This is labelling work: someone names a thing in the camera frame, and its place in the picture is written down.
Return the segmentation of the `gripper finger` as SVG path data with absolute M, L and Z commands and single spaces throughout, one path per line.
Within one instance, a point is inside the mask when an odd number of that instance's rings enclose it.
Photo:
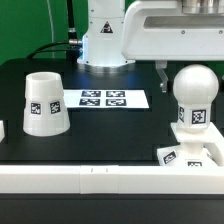
M 167 68 L 167 62 L 166 61 L 156 61 L 155 62 L 155 68 L 156 71 L 161 79 L 160 88 L 163 93 L 167 91 L 167 83 L 168 83 L 168 77 L 165 73 L 165 69 Z

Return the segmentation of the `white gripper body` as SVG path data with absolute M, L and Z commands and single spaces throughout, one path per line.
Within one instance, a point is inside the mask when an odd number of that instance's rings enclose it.
M 224 60 L 224 0 L 136 0 L 125 14 L 122 53 L 133 60 Z

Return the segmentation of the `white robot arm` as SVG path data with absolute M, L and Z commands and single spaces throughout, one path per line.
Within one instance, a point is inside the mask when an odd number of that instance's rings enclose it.
M 167 89 L 169 61 L 224 61 L 224 0 L 88 0 L 79 67 L 114 73 L 153 61 Z

